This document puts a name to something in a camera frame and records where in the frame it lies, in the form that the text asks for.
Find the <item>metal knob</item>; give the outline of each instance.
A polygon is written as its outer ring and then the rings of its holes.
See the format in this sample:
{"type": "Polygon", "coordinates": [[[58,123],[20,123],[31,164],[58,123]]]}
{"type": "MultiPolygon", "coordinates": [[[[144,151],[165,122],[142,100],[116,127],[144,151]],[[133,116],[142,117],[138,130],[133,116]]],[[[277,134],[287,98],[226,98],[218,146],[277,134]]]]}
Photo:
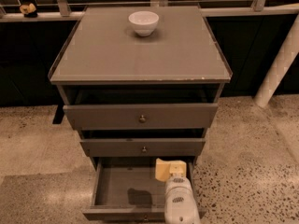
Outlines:
{"type": "Polygon", "coordinates": [[[146,153],[146,152],[148,152],[148,149],[147,149],[145,146],[143,146],[141,151],[142,151],[143,153],[146,153]]]}
{"type": "Polygon", "coordinates": [[[147,121],[146,116],[141,115],[141,116],[139,117],[139,122],[140,122],[140,123],[145,123],[146,121],[147,121]]]}

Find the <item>white pole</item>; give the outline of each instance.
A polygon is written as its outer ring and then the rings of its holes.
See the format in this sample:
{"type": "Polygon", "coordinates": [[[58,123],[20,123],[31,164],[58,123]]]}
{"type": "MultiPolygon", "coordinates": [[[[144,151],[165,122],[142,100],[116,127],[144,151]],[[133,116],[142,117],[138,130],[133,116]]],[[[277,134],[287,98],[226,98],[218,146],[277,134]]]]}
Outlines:
{"type": "Polygon", "coordinates": [[[293,60],[299,52],[299,15],[292,25],[277,57],[268,71],[263,84],[254,97],[254,102],[260,107],[266,107],[280,81],[286,75],[293,60]]]}

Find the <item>white bowl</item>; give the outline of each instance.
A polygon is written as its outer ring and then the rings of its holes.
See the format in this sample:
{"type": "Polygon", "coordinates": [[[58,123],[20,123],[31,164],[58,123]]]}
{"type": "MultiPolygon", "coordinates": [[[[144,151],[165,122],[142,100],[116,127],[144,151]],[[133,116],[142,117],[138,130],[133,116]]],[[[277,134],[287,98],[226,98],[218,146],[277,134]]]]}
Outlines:
{"type": "Polygon", "coordinates": [[[134,31],[141,36],[148,36],[156,29],[159,16],[151,11],[137,11],[129,16],[134,31]]]}

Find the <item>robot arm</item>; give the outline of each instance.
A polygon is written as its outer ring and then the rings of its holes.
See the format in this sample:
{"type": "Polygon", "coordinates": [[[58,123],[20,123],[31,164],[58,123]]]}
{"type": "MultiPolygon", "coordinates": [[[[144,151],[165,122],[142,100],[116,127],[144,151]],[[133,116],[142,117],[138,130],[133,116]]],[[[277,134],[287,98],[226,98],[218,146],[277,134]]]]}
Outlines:
{"type": "Polygon", "coordinates": [[[156,179],[166,181],[166,224],[200,224],[192,186],[186,177],[186,162],[157,159],[156,179]]]}

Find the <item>speckled floor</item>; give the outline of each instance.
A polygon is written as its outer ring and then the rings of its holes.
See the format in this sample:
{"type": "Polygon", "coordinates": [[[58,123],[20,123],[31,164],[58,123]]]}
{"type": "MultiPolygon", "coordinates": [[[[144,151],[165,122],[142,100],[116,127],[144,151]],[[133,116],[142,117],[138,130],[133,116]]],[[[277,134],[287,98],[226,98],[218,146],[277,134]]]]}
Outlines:
{"type": "MultiPolygon", "coordinates": [[[[95,172],[55,106],[0,108],[0,223],[91,223],[95,172]]],[[[221,98],[194,170],[203,224],[299,223],[299,95],[221,98]]]]}

